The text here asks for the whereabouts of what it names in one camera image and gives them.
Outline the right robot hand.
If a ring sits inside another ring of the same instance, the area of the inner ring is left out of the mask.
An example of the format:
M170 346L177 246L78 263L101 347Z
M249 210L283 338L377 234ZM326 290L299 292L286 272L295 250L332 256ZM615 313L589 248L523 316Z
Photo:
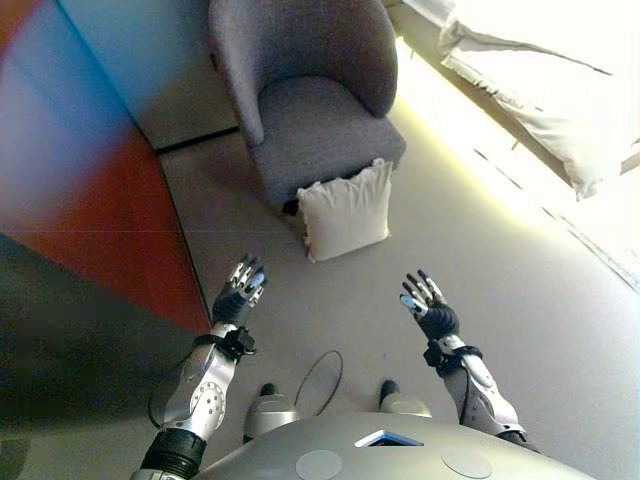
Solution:
M459 319L448 305L435 281L423 270L406 274L402 282L405 290L399 295L401 304L409 311L428 340L438 341L459 333Z

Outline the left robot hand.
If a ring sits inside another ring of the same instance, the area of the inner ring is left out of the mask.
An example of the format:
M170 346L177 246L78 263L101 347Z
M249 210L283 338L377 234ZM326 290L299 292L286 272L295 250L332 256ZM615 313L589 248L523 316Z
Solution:
M211 326L246 323L249 311L259 302L265 286L266 274L261 259L245 254L232 268L211 309Z

